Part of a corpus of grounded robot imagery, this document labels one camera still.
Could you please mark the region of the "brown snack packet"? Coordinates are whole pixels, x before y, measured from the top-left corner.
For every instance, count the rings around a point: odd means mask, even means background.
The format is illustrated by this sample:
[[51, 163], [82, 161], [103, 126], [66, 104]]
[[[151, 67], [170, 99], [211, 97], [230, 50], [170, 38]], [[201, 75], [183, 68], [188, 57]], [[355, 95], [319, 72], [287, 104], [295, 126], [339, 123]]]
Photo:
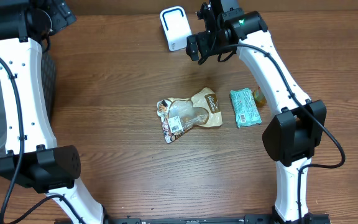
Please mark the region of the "brown snack packet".
[[179, 117], [185, 131], [193, 126], [212, 128], [223, 124], [218, 98], [208, 87], [203, 88], [191, 98], [169, 98], [168, 100], [171, 104], [167, 118]]

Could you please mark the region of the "yellow oil bottle silver cap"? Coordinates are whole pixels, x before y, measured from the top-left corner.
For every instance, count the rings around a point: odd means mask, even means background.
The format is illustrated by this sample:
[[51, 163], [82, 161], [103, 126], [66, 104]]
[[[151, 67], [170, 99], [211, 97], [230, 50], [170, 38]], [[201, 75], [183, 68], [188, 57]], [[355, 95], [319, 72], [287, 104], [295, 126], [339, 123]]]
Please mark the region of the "yellow oil bottle silver cap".
[[266, 103], [267, 103], [267, 100], [262, 92], [262, 90], [260, 89], [260, 87], [258, 87], [258, 89], [255, 89], [253, 92], [252, 92], [252, 95], [254, 97], [254, 101], [255, 101], [255, 104], [258, 106], [258, 107], [262, 107], [264, 106]]

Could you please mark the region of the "teal tissue pack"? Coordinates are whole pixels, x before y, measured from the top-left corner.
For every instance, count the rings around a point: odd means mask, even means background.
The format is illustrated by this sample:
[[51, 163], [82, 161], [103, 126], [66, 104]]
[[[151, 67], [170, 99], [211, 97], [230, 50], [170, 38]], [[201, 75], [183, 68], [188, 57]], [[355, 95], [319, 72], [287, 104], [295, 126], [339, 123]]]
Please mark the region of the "teal tissue pack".
[[262, 119], [250, 89], [231, 90], [230, 97], [238, 128], [262, 123]]

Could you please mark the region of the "white red snack wrapper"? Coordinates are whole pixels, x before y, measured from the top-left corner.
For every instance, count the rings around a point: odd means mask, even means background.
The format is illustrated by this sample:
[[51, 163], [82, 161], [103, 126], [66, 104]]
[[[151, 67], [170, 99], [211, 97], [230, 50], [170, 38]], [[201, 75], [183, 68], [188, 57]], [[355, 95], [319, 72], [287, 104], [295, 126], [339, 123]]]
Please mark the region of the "white red snack wrapper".
[[157, 103], [157, 115], [161, 119], [162, 131], [167, 144], [176, 141], [191, 129], [190, 118], [185, 117], [185, 109], [190, 107], [189, 98], [169, 98]]

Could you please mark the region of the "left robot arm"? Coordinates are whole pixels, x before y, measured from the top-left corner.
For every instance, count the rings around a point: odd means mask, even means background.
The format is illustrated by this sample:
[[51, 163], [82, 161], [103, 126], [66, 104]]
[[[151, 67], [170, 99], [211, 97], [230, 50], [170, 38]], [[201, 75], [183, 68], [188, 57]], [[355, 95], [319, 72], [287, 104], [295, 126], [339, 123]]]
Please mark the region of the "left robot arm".
[[59, 146], [42, 85], [52, 35], [76, 21], [65, 1], [0, 1], [0, 83], [7, 123], [0, 176], [54, 200], [72, 223], [107, 223], [104, 207], [81, 180], [75, 146]]

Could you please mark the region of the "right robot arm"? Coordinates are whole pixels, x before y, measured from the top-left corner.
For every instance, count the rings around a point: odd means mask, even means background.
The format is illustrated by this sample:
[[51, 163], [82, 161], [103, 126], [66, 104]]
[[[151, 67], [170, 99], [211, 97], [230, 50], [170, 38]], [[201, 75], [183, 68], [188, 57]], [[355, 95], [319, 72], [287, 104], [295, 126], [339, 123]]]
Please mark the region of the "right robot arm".
[[237, 54], [249, 68], [267, 101], [272, 120], [262, 135], [275, 161], [277, 198], [268, 218], [246, 215], [246, 223], [329, 223], [306, 204], [307, 166], [320, 144], [326, 107], [298, 86], [277, 53], [262, 16], [245, 13], [237, 1], [210, 1], [196, 13], [206, 30], [187, 38], [186, 53], [203, 63], [212, 55]]

